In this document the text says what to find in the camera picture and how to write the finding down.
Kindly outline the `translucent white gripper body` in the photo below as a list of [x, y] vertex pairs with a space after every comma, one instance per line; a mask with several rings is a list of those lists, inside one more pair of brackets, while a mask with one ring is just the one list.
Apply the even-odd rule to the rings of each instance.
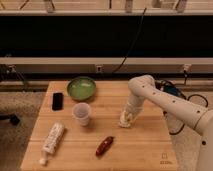
[[131, 122], [131, 124], [132, 124], [134, 122], [134, 120], [136, 119], [137, 115], [139, 114], [139, 112], [141, 111], [141, 109], [142, 109], [141, 105], [127, 103], [123, 112], [126, 111], [126, 112], [129, 112], [132, 114], [132, 122]]

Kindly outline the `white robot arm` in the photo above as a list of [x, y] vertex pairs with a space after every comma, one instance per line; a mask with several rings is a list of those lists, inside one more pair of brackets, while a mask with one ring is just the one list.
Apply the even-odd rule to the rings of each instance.
[[121, 127], [129, 128], [141, 111], [144, 101], [149, 100], [201, 136], [196, 171], [213, 171], [213, 109], [158, 90], [151, 75], [130, 79], [128, 87], [130, 95], [119, 119]]

